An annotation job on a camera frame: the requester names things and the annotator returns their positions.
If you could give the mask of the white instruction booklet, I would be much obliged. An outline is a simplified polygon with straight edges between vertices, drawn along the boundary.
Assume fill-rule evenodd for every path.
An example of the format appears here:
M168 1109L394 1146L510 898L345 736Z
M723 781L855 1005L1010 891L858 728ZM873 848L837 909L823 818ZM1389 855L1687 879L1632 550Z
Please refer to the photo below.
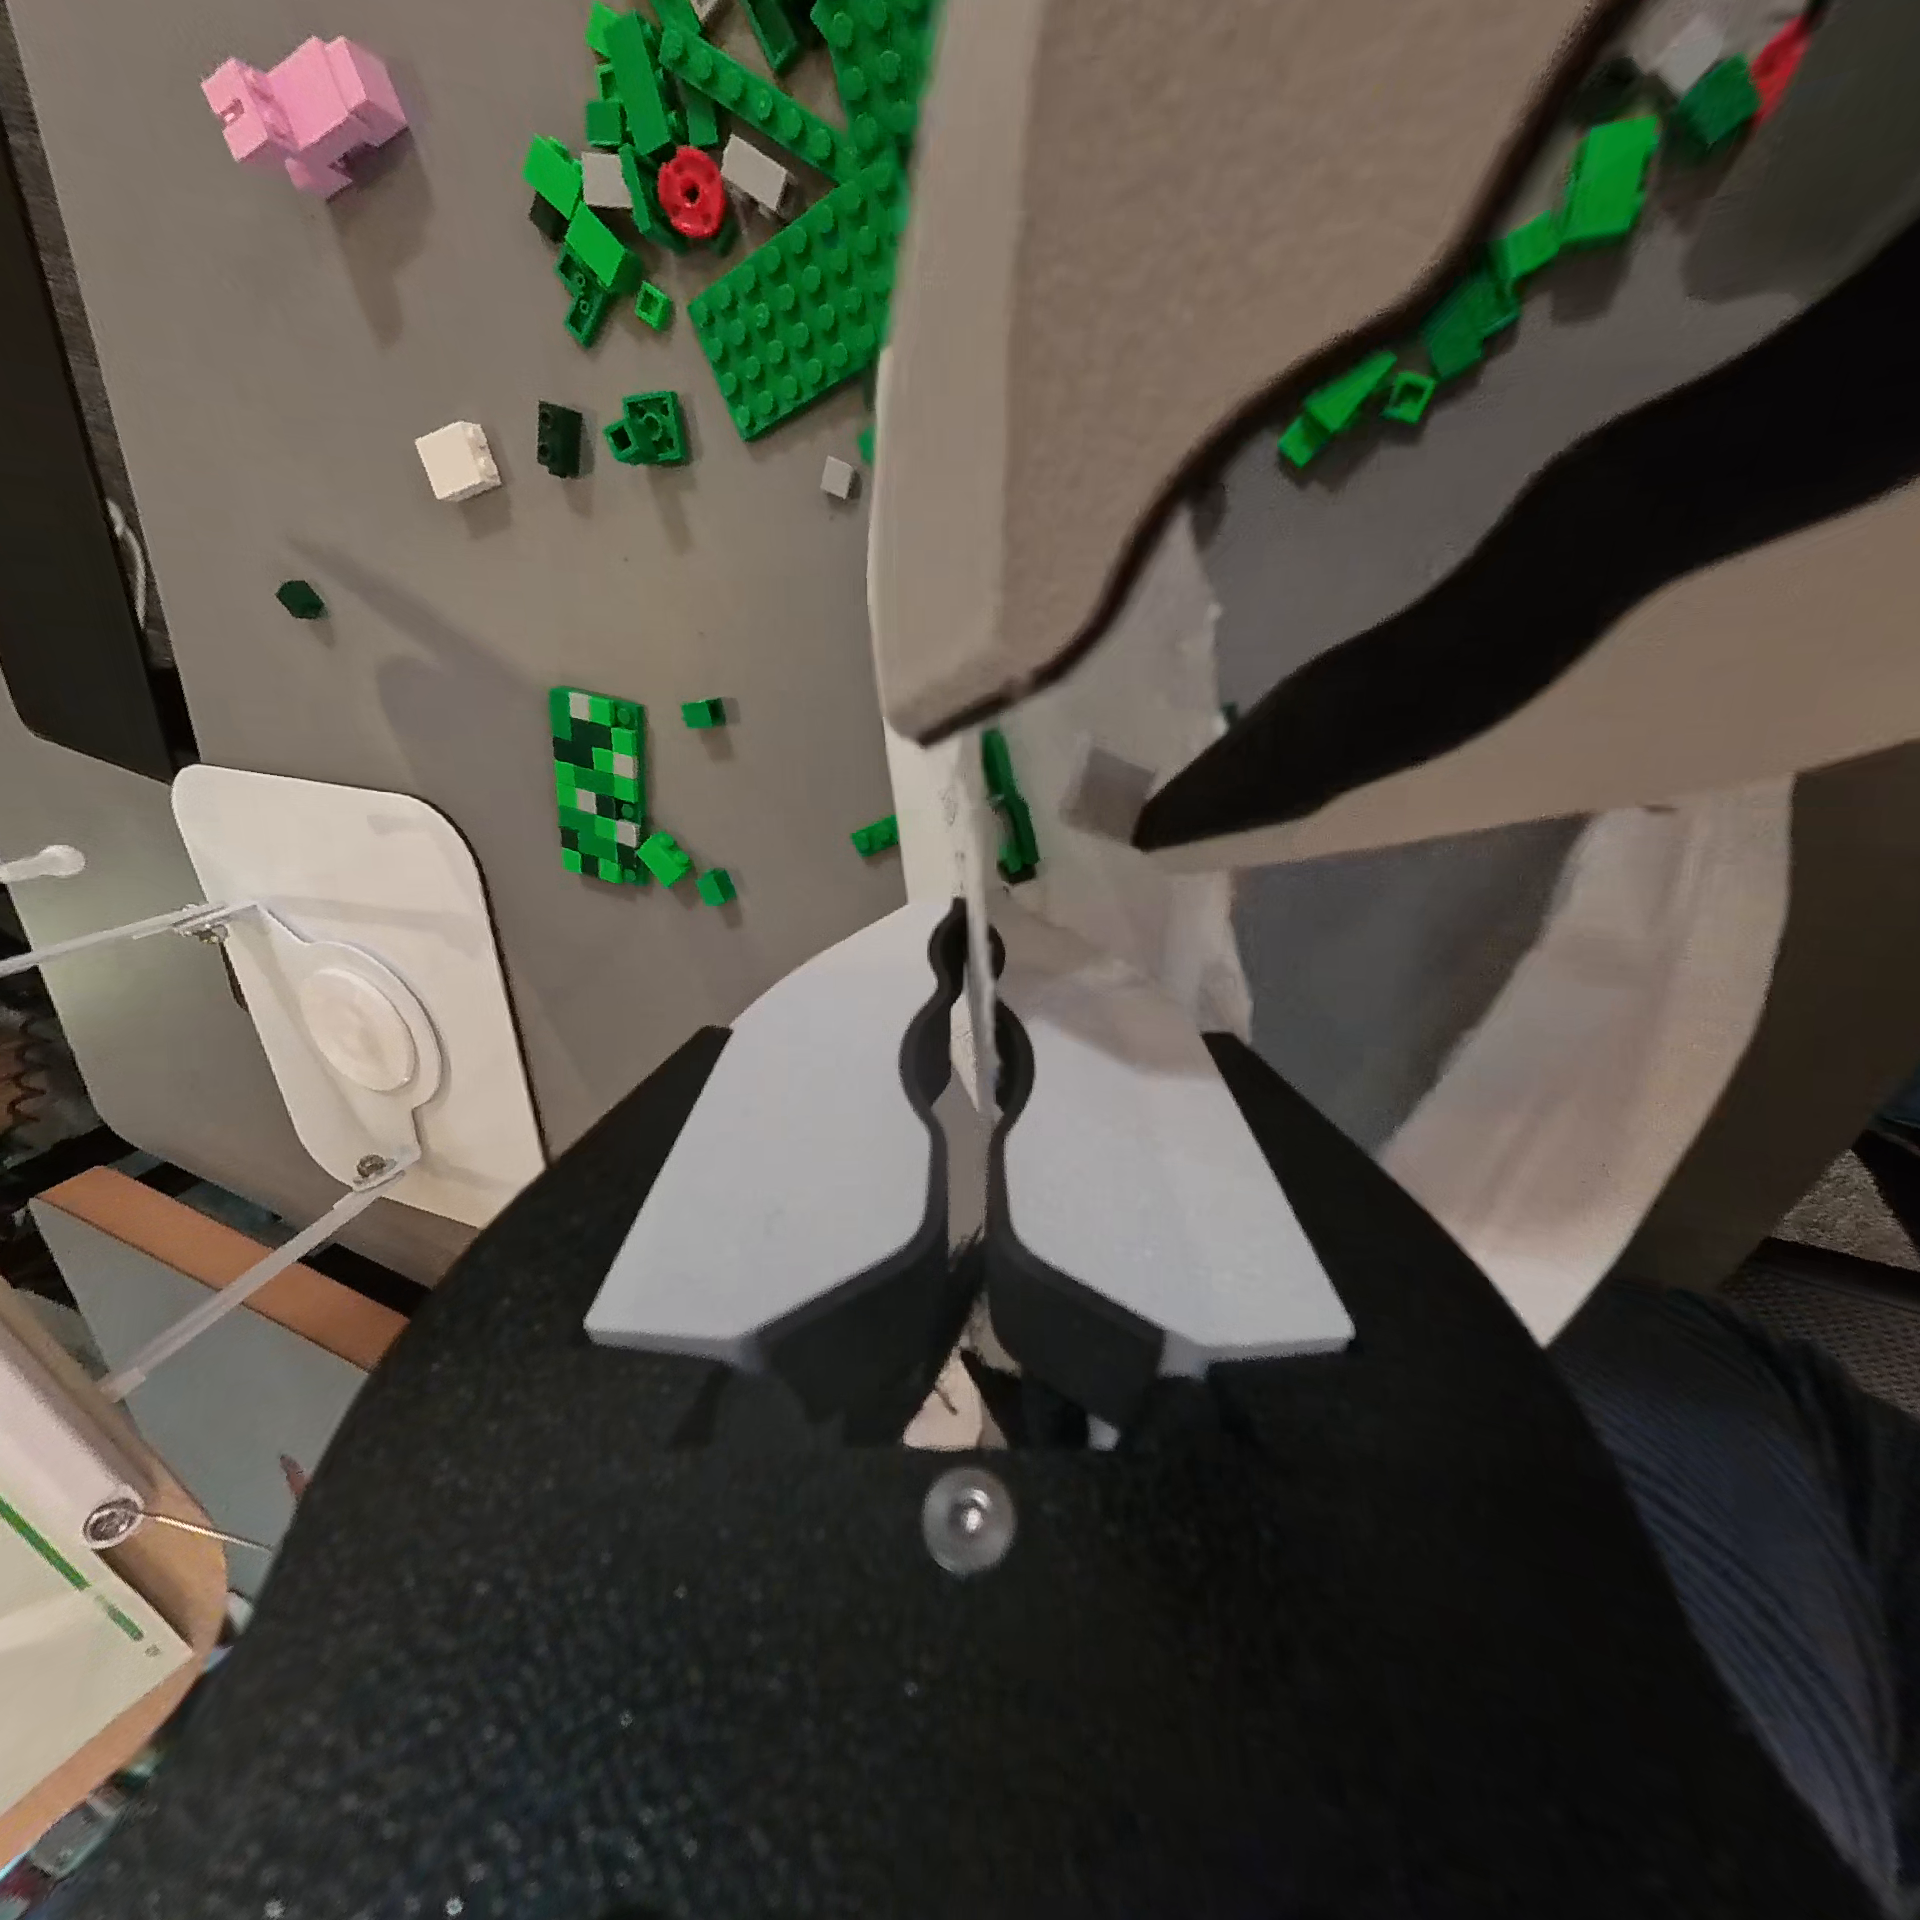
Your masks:
M3 1810L189 1667L192 1642L109 1552L147 1523L129 1453L3 1334Z

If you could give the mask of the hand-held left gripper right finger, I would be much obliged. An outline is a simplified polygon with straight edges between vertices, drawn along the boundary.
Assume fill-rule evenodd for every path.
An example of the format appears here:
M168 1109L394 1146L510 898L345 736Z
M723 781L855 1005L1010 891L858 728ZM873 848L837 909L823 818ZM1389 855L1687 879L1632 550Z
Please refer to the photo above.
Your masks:
M996 913L987 1305L1027 1379L1096 1424L1223 1361L1356 1338L1201 1029L1136 966Z

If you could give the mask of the green pixel-pattern brick plate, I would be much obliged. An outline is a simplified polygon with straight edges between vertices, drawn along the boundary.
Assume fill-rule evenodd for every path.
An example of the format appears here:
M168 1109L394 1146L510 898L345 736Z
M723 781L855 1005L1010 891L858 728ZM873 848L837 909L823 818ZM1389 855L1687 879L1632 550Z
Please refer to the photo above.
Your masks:
M646 708L553 687L548 737L562 869L604 886L652 886L640 858L651 829Z

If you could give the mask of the grey table with brown edge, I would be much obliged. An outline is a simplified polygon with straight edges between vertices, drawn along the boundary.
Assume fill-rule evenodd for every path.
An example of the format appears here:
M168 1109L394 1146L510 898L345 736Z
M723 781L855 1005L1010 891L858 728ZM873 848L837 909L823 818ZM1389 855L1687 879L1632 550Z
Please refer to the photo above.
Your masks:
M268 1248L126 1173L93 1168L31 1206L106 1375L245 1278ZM283 1267L129 1387L121 1407L228 1531L283 1526L406 1319L316 1272Z

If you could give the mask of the pink pig figure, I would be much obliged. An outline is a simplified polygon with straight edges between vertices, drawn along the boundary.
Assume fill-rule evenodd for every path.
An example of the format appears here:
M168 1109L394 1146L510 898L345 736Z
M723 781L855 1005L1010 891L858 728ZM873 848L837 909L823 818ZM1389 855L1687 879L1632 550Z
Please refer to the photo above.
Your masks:
M345 194L352 164L410 130L390 67L345 37L310 37L270 69L225 60L201 90L238 167L314 201Z

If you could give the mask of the grey desk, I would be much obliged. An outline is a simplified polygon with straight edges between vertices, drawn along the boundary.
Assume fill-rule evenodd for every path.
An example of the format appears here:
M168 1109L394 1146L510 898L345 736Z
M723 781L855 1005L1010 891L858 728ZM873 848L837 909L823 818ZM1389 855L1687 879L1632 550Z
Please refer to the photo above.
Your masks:
M618 302L564 329L530 219L535 136L579 146L590 4L3 4L25 63L195 764L433 805L492 913L541 1154L558 1158L704 1026L902 900L990 896L1145 974L1344 1128L1539 1330L1620 1255L1755 1034L1789 909L1792 783L1517 821L1316 858L1201 866L1068 829L1088 745L1153 794L1290 673L1448 583L1604 426L1765 342L1888 242L1917 242L1917 4L1827 4L1788 97L1711 159L1656 164L1641 228L1564 255L1416 432L1276 460L1304 398L1400 349L1510 224L1555 204L1571 102L1695 14L1765 43L1783 4L1617 4L1445 288L1268 403L1184 488L1100 642L936 745L882 719L870 624L878 366L743 441L685 302L771 236L646 253L663 333ZM207 108L225 60L376 54L410 130L314 201L238 167ZM675 388L692 460L621 467L623 396ZM535 460L539 398L582 410L585 473ZM438 502L415 441L485 426L502 488ZM820 491L823 459L858 497ZM310 583L324 621L276 602ZM562 869L548 689L646 708L646 833L673 886ZM683 703L733 722L689 732ZM173 781L33 736L3 825L86 848L25 886L37 930L201 881ZM999 728L1040 833L1006 886L980 773ZM897 848L850 833L897 818ZM697 898L729 869L739 900Z

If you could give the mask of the pile of toy bricks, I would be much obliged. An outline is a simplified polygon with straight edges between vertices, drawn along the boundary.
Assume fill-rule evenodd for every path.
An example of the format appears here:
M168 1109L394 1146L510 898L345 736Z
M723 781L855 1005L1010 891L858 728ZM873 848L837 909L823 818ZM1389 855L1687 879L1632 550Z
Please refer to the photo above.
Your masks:
M673 297L646 253L729 253L739 208L771 236L685 302L685 326L743 441L769 438L834 388L873 387L908 219L904 167L932 75L941 4L746 4L766 73L709 37L709 4L595 4L585 136L535 136L522 159L530 219L557 250L569 337L590 349L618 302L663 333ZM1789 4L1781 27L1827 4ZM1299 473L1369 426L1416 432L1521 320L1531 281L1564 255L1622 246L1656 164L1722 157L1762 122L1765 43L1695 14L1647 54L1611 55L1571 102L1576 140L1558 196L1494 236L1400 349L1372 349L1313 388L1276 438ZM652 176L675 146L709 152L733 196L718 246L675 246Z

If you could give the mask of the white rounded base plate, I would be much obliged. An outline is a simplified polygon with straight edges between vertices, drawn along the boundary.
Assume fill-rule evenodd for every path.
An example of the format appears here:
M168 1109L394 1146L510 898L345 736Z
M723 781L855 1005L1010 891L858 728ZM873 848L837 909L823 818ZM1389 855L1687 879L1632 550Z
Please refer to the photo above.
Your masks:
M217 764L171 805L306 1156L491 1224L547 1154L466 839L410 794Z

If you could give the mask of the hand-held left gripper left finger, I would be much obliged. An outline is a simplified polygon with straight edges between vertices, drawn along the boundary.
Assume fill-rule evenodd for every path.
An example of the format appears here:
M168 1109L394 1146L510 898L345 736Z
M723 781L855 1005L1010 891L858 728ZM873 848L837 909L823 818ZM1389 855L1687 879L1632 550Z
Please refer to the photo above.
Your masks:
M778 1379L811 1422L927 1387L964 1305L947 1264L952 1014L967 905L904 905L723 1034L585 1334Z

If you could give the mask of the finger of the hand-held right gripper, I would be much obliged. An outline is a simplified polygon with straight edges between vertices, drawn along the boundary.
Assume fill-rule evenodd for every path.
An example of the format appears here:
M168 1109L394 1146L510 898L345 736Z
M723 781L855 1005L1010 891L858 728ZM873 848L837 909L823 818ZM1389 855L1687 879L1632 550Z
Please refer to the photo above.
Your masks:
M1917 1067L1917 242L1562 454L1409 610L1142 805L1136 846L1316 858L1792 783L1755 1034L1632 1229L1714 1279Z
M945 4L878 363L882 719L1100 642L1184 488L1468 258L1617 4Z

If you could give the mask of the dark blue ribbed shirt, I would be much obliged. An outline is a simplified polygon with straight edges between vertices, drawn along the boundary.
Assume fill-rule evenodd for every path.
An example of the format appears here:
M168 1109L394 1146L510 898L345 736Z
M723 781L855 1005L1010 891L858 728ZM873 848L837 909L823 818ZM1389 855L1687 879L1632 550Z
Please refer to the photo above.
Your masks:
M1917 1916L1917 1422L1706 1292L1604 1282L1551 1360L1765 1749Z

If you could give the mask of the black panel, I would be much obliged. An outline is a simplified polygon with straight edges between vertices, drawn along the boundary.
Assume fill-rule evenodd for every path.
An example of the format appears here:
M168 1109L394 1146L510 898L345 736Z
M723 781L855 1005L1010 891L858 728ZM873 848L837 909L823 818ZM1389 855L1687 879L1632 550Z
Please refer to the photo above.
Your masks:
M3 687L74 755L201 758L25 63L3 18Z

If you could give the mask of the white metal rod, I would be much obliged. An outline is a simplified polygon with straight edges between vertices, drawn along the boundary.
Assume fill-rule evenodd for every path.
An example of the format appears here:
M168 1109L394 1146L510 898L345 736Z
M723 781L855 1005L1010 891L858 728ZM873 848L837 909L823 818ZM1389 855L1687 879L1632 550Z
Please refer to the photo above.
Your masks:
M238 1305L251 1304L251 1296L261 1286L276 1282L283 1272L292 1272L294 1264L302 1264L306 1255L314 1255L324 1245L331 1245L335 1237L340 1237L340 1232L349 1222L355 1222L361 1215L367 1215L376 1200L381 1200L406 1176L411 1176L411 1168L419 1167L419 1158L421 1158L421 1151L419 1146L400 1151L390 1158L385 1156L374 1156L374 1154L367 1158L361 1158L355 1181L345 1188L345 1196L340 1201L335 1201L335 1207L328 1207L316 1222L310 1222L306 1229L302 1229L302 1236L294 1236L280 1248L268 1252L245 1273L238 1273L228 1286L210 1289L210 1296L195 1310L189 1310L187 1315L181 1315L176 1323L171 1323L164 1334L158 1334L150 1341L144 1341L144 1350L136 1350L129 1360L129 1364L121 1364L117 1373L106 1375L96 1384L99 1395L109 1403L121 1403L160 1364L168 1364L173 1354L181 1354L187 1347L192 1347L220 1319L225 1319Z
M164 911L158 917L140 917L130 925L116 925L106 930L90 930L80 934L74 940L61 940L53 948L33 948L20 956L7 956L3 959L3 979L11 978L23 978L23 974L37 974L47 969L50 965L59 965L67 956L80 956L99 948L117 948L117 944L136 944L136 940L155 940L160 934L181 934L187 940L201 940L201 937L222 937L222 930L228 925L238 925L245 917L256 917L258 911L264 911L261 900L192 900L173 911Z

